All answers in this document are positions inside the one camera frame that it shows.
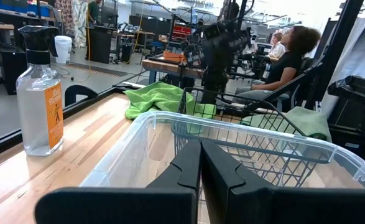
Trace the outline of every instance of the spray bottle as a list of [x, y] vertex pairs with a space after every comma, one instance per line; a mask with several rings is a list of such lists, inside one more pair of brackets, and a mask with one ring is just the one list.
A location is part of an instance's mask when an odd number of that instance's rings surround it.
[[28, 69], [16, 81], [26, 154], [47, 156], [62, 146], [63, 114], [60, 77], [50, 68], [50, 52], [57, 57], [58, 28], [24, 26]]

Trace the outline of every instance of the woman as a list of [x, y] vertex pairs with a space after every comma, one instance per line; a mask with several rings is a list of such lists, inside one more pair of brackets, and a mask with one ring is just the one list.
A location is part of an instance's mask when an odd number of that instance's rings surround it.
[[272, 49], [269, 52], [270, 57], [280, 58], [285, 53], [286, 49], [283, 46], [283, 44], [280, 43], [280, 41], [282, 40], [282, 37], [283, 37], [283, 34], [280, 32], [273, 35], [272, 44], [274, 46], [272, 47]]
[[[280, 43], [286, 48], [286, 53], [272, 66], [265, 84], [238, 88], [235, 95], [260, 100], [269, 94], [266, 90], [276, 90], [295, 78], [300, 71], [302, 57], [311, 52], [318, 41], [320, 33], [312, 28], [295, 26], [283, 35]], [[235, 103], [245, 104], [241, 98], [233, 98]]]

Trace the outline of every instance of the wire basket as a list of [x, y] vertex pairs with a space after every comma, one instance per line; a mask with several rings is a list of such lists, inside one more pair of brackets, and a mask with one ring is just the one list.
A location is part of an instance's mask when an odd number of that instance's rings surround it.
[[[192, 91], [197, 92], [195, 97], [189, 94]], [[203, 96], [204, 94], [214, 94], [217, 99], [216, 104], [201, 104], [200, 95]], [[272, 104], [247, 98], [242, 98], [247, 100], [247, 105], [224, 102], [225, 99], [232, 99], [233, 97], [238, 96], [186, 88], [180, 100], [178, 112], [290, 133], [296, 135], [295, 138], [305, 136]], [[203, 107], [207, 106], [211, 109], [203, 110]], [[316, 164], [327, 164], [331, 156], [329, 152], [319, 147], [300, 144], [293, 138], [291, 141], [286, 141], [285, 139], [276, 139], [274, 136], [258, 136], [250, 132], [242, 133], [232, 128], [220, 129], [176, 121], [172, 126], [172, 132], [175, 138], [176, 154], [190, 139], [211, 140], [245, 167], [277, 186], [301, 187]]]

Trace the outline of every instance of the green towel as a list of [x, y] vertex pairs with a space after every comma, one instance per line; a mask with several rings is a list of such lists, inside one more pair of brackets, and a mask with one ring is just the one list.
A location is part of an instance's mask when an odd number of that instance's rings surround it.
[[[331, 142], [326, 115], [296, 106], [287, 112], [285, 116], [306, 136]], [[242, 124], [284, 133], [294, 132], [294, 128], [283, 117], [276, 114], [249, 116], [243, 118]]]
[[[163, 82], [155, 82], [139, 90], [127, 90], [124, 93], [131, 102], [126, 111], [126, 118], [135, 119], [146, 111], [177, 112], [183, 90]], [[195, 99], [189, 93], [187, 93], [186, 107], [186, 114], [189, 115], [211, 119], [215, 114], [214, 105], [195, 104]]]

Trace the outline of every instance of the orange label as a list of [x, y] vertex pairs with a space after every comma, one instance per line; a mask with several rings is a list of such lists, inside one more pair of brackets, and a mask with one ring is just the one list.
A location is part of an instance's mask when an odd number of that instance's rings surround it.
[[60, 83], [46, 89], [45, 105], [47, 109], [48, 136], [50, 148], [53, 148], [63, 136], [62, 89]]

